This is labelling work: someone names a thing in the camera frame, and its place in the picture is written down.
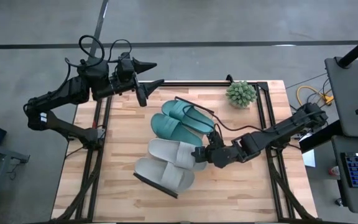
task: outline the white paper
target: white paper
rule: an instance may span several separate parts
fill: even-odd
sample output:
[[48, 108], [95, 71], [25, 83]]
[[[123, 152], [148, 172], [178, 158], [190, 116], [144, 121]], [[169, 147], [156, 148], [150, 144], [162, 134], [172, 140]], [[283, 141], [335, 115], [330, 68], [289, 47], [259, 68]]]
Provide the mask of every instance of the white paper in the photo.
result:
[[[299, 141], [302, 141], [305, 138], [308, 138], [310, 136], [311, 136], [311, 134], [306, 134]], [[305, 166], [316, 167], [316, 160], [314, 159], [314, 149], [303, 153], [302, 157], [303, 157], [303, 163], [305, 164]]]

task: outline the gray slipper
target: gray slipper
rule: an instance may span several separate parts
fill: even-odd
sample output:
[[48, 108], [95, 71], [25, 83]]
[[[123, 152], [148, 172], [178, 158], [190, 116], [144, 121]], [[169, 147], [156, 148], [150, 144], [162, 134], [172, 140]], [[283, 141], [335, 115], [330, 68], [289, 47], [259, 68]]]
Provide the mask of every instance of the gray slipper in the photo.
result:
[[177, 167], [193, 171], [204, 170], [207, 162], [196, 162], [191, 155], [195, 145], [164, 139], [153, 139], [149, 142], [149, 153], [159, 159], [171, 162]]
[[174, 192], [183, 192], [191, 187], [195, 175], [192, 171], [175, 167], [170, 162], [140, 158], [135, 163], [135, 172], [150, 181]]

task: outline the wooden table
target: wooden table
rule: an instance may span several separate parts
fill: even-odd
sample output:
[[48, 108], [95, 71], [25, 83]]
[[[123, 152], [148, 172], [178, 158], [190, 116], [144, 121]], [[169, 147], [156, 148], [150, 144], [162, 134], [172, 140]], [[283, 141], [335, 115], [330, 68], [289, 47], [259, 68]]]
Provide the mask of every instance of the wooden table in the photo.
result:
[[[283, 81], [268, 81], [276, 122], [291, 116]], [[94, 222], [255, 222], [275, 221], [277, 216], [266, 154], [244, 164], [230, 164], [224, 169], [208, 164], [206, 170], [196, 173], [192, 188], [174, 199], [136, 179], [132, 174], [134, 163], [147, 155], [147, 143], [155, 138], [150, 119], [161, 113], [167, 100], [179, 96], [215, 111], [222, 122], [238, 128], [247, 124], [260, 127], [257, 104], [244, 110], [231, 107], [224, 96], [226, 87], [161, 87], [149, 98], [148, 106], [141, 108], [133, 93], [114, 96], [107, 139], [104, 147]], [[265, 117], [268, 118], [262, 95]], [[92, 125], [95, 101], [78, 106], [75, 124], [84, 128]], [[222, 129], [224, 140], [246, 132]], [[81, 147], [71, 142], [68, 152]], [[78, 193], [86, 150], [71, 155], [63, 166], [52, 218], [62, 214]], [[283, 152], [290, 188], [300, 203], [316, 217], [313, 197], [303, 165], [301, 152], [288, 147]], [[284, 214], [287, 214], [283, 193], [280, 192]]]

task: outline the slipper strap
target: slipper strap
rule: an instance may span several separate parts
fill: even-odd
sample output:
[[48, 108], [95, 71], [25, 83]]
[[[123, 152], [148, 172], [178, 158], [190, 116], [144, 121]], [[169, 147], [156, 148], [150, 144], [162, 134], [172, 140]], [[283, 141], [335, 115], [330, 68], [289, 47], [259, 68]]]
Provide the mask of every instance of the slipper strap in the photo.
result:
[[164, 173], [162, 174], [161, 186], [177, 191], [182, 177], [183, 170], [168, 162]]
[[173, 131], [179, 125], [179, 123], [180, 122], [177, 119], [165, 116], [162, 120], [160, 128], [157, 130], [157, 135], [163, 139], [170, 139]]
[[[185, 106], [190, 105], [189, 103], [186, 103], [184, 101], [178, 100], [177, 103], [175, 103], [175, 105], [173, 105], [172, 109], [169, 111], [169, 116], [171, 118], [176, 118], [178, 120], [182, 120], [185, 115], [185, 113], [183, 112], [183, 108]], [[185, 112], [187, 112], [189, 109], [191, 108], [191, 106], [188, 106], [185, 108]]]
[[196, 146], [192, 144], [180, 142], [177, 152], [177, 159], [175, 161], [175, 166], [192, 170], [196, 162], [196, 159], [191, 155], [191, 153], [195, 151], [195, 147]]

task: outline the teal slipper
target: teal slipper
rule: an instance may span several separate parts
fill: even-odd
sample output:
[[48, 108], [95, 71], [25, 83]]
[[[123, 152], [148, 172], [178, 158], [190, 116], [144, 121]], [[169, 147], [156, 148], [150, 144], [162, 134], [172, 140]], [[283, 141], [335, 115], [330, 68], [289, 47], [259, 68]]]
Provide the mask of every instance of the teal slipper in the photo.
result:
[[[212, 131], [212, 128], [210, 126], [214, 126], [214, 122], [202, 113], [200, 113], [198, 110], [194, 109], [194, 106], [188, 105], [191, 104], [181, 100], [170, 100], [162, 105], [162, 113], [170, 116], [171, 118], [178, 119], [180, 122], [182, 122], [183, 125], [188, 126], [189, 128], [192, 128], [199, 133], [210, 133]], [[207, 123], [210, 126], [200, 123], [186, 116], [183, 112], [183, 108], [185, 106], [188, 106], [185, 108], [185, 112], [188, 116]]]
[[177, 119], [170, 118], [164, 114], [155, 114], [152, 117], [151, 125], [153, 132], [162, 139], [181, 141], [202, 146], [202, 140], [187, 130]]

